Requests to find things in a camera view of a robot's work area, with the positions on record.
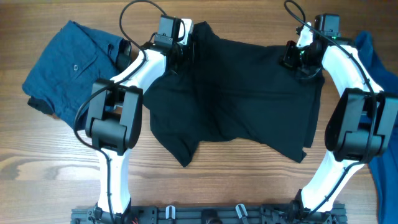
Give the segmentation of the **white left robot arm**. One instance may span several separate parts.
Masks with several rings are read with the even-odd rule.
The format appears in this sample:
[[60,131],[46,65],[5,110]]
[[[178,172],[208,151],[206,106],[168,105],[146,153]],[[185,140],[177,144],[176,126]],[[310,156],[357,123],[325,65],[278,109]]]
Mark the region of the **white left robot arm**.
[[144,93],[168,69],[193,58],[191,19],[162,15],[153,42],[119,75],[93,84],[85,133],[99,157],[100,194],[89,220],[130,223],[128,169],[141,133]]

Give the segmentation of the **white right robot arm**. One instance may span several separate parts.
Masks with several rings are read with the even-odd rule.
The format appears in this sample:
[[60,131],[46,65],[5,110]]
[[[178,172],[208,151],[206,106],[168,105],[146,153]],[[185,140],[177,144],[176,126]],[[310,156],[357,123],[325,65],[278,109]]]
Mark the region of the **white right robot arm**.
[[313,24],[300,18],[298,41],[287,42],[280,62],[313,80],[326,70],[340,100],[326,126],[326,154],[311,181],[286,211],[290,223],[325,223],[349,179],[387,150],[397,116],[397,95],[384,91],[368,73],[351,39],[342,38],[340,18],[320,14]]

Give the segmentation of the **black t-shirt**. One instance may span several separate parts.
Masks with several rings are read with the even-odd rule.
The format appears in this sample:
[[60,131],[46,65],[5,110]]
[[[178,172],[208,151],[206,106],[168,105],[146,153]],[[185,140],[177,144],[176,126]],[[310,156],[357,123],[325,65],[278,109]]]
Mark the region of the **black t-shirt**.
[[281,66],[281,45],[218,37],[206,22],[193,28],[192,63],[170,70],[144,94],[150,129],[182,166],[202,141],[249,139],[302,162],[317,128],[324,77],[300,79]]

